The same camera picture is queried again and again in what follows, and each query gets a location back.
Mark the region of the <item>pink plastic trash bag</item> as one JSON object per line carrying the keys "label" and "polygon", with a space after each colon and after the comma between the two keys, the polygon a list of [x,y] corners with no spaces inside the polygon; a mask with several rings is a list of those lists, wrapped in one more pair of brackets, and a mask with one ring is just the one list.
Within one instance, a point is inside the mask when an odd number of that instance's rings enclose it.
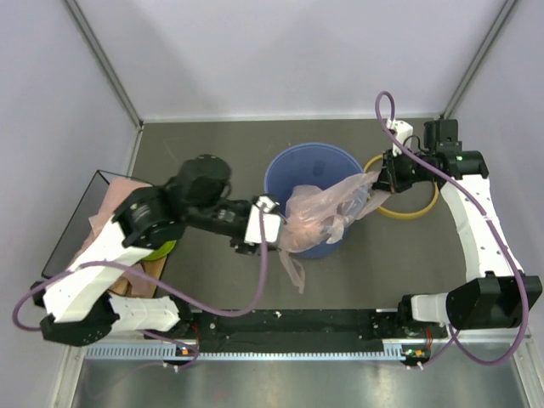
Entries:
{"label": "pink plastic trash bag", "polygon": [[356,173],[325,190],[309,184],[293,189],[286,202],[279,251],[280,261],[299,293],[305,288],[305,271],[292,256],[322,243],[340,242],[349,226],[377,210],[391,196],[372,188],[377,178],[377,172]]}
{"label": "pink plastic trash bag", "polygon": [[[132,265],[138,272],[144,272],[144,269],[137,266],[137,263],[141,258],[149,255],[150,250],[134,247],[129,251],[123,247],[124,236],[122,229],[119,223],[112,221],[112,217],[115,210],[133,191],[145,187],[150,187],[150,184],[130,178],[118,177],[110,182],[98,212],[89,218],[91,232],[68,264],[70,270],[74,270],[74,267],[90,261],[107,260]],[[154,289],[151,284],[139,275],[130,275],[127,271],[122,272],[120,269],[103,269],[103,272],[109,277],[117,278],[110,286],[110,290],[115,294],[125,296],[122,288],[125,283],[128,283],[129,297],[151,298],[153,296]]]}

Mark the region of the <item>blue trash bin yellow rim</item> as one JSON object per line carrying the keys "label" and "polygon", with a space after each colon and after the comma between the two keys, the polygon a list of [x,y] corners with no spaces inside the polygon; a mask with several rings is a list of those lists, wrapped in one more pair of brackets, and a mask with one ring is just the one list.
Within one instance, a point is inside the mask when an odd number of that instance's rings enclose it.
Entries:
{"label": "blue trash bin yellow rim", "polygon": [[284,150],[269,164],[263,187],[265,193],[275,197],[284,213],[295,187],[308,184],[325,190],[362,172],[355,158],[334,145],[298,144]]}

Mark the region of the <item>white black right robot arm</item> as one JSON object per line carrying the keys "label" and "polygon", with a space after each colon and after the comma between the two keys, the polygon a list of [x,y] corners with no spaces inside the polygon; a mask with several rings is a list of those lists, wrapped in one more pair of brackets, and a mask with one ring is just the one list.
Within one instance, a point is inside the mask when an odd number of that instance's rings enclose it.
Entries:
{"label": "white black right robot arm", "polygon": [[426,122],[423,148],[416,153],[405,146],[413,135],[410,124],[388,119],[382,126],[394,142],[382,155],[375,189],[395,194],[416,183],[435,183],[455,221],[466,264],[466,281],[458,288],[404,296],[396,316],[399,330],[414,337],[428,322],[458,331],[526,328],[542,284],[526,275],[509,251],[483,155],[462,148],[454,119]]}

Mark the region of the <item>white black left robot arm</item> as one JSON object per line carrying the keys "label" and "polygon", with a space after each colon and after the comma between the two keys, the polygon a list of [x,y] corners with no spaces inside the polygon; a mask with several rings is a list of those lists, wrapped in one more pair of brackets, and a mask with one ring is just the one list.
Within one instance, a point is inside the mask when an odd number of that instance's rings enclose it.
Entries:
{"label": "white black left robot arm", "polygon": [[121,297],[109,291],[126,268],[182,238],[186,228],[230,237],[240,253],[267,252],[264,215],[276,224],[276,202],[266,195],[231,201],[231,169],[222,159],[200,155],[185,161],[164,185],[133,190],[114,210],[94,242],[69,266],[68,274],[48,286],[37,304],[50,342],[87,346],[111,333],[147,331],[183,337],[192,329],[193,301],[181,295]]}

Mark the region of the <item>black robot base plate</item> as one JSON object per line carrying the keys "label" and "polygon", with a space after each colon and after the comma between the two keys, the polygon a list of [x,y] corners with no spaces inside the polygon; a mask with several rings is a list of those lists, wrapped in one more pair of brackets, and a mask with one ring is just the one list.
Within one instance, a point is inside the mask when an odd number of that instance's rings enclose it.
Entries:
{"label": "black robot base plate", "polygon": [[395,309],[254,309],[195,312],[166,338],[195,340],[205,353],[342,353],[383,349],[386,340],[428,345],[446,338],[437,323],[406,322]]}

